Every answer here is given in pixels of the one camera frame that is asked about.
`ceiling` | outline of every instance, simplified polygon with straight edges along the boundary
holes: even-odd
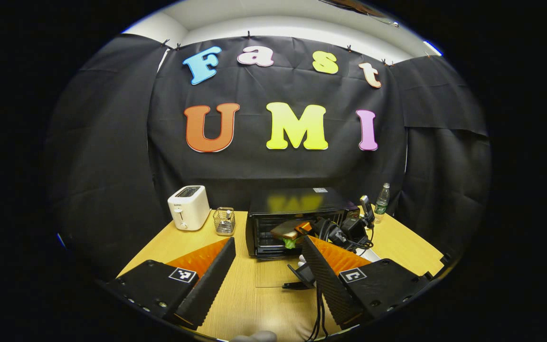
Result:
[[[303,17],[332,22],[367,33],[397,46],[411,56],[433,54],[421,37],[398,21],[400,28],[339,9],[320,0],[184,0],[163,9],[187,30],[231,19],[259,16]]]

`purple letter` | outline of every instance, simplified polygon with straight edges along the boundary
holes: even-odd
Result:
[[[360,141],[360,149],[363,151],[374,151],[378,145],[375,142],[375,131],[373,128],[373,119],[375,113],[368,110],[356,110],[356,114],[360,117],[360,126],[362,126],[362,141]]]

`white wall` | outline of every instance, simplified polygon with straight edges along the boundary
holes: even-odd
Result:
[[[378,60],[386,59],[387,63],[413,58],[400,48],[353,28],[316,19],[282,16],[231,19],[196,28],[185,35],[181,46],[209,39],[246,36],[248,30],[253,36],[276,35],[312,39],[343,48],[351,45],[353,51]]]
[[[167,45],[176,47],[176,43],[181,43],[187,35],[187,29],[166,13],[158,11],[136,22],[124,33],[141,35],[160,42],[170,39]]]

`label sticker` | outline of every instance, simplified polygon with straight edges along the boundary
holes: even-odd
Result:
[[[168,277],[182,282],[191,282],[195,275],[195,271],[184,270],[177,267],[176,270],[174,270],[174,272]]]
[[[345,282],[359,281],[360,279],[367,277],[358,268],[352,268],[351,270],[339,272],[339,275],[343,277]]]

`blue letter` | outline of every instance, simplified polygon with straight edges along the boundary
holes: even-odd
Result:
[[[219,60],[213,54],[218,54],[221,51],[220,47],[213,46],[183,61],[183,64],[189,65],[189,70],[191,70],[191,73],[193,74],[193,80],[191,80],[192,85],[199,84],[217,73],[216,70],[209,69],[207,66],[212,65],[215,67],[219,64]]]

